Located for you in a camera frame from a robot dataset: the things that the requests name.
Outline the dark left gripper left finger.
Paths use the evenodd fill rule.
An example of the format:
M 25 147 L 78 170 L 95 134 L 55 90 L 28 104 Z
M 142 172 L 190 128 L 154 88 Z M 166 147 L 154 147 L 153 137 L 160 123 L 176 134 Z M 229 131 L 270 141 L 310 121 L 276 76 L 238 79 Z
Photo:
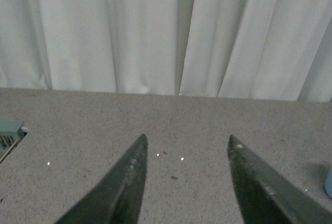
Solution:
M 138 223 L 148 161 L 148 139 L 140 135 L 101 181 L 57 223 Z

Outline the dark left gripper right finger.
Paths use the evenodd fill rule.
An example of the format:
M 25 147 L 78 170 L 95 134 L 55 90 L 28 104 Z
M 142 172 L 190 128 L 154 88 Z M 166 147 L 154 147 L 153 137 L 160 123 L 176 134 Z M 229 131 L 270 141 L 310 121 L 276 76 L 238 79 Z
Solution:
M 229 137 L 227 152 L 233 188 L 245 223 L 331 223 L 331 212 L 233 135 Z

